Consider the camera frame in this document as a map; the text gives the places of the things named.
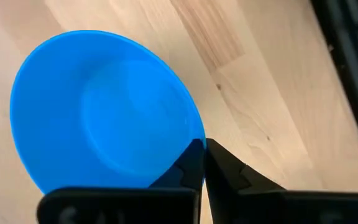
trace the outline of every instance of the wooden table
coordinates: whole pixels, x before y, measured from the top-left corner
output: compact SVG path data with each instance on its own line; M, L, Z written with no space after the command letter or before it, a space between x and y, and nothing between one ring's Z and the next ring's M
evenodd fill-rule
M15 74L37 45L75 29L155 52L207 136L284 187L358 191L357 126L308 0L0 0L0 223L34 223L42 196L12 141Z

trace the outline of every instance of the wood grain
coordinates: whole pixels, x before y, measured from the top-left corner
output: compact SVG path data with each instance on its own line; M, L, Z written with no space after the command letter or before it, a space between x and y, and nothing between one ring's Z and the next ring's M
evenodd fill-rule
M16 153L9 95L25 56L75 29L145 45L181 78L209 138L288 189L358 191L358 130L307 0L0 0L0 223L42 194ZM202 223L212 223L206 189Z

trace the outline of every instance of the blue bowl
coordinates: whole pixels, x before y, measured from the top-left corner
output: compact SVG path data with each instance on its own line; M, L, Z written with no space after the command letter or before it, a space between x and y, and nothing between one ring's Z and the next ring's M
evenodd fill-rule
M156 55L120 35L53 37L22 64L12 134L43 193L148 187L204 129L190 94Z

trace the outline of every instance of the blue plastic bowl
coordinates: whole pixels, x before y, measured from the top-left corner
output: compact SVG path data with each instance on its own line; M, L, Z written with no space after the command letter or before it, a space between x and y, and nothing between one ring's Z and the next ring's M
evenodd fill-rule
M190 94L156 55L116 34L79 30L38 46L11 93L16 148L42 192L148 187L192 139Z

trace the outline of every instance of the wooden surface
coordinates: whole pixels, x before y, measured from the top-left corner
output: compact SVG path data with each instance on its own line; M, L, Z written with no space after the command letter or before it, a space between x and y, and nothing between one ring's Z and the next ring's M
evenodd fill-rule
M284 187L358 191L358 130L307 0L0 0L0 223L35 223L42 196L11 137L15 74L37 45L75 29L159 55L207 136Z

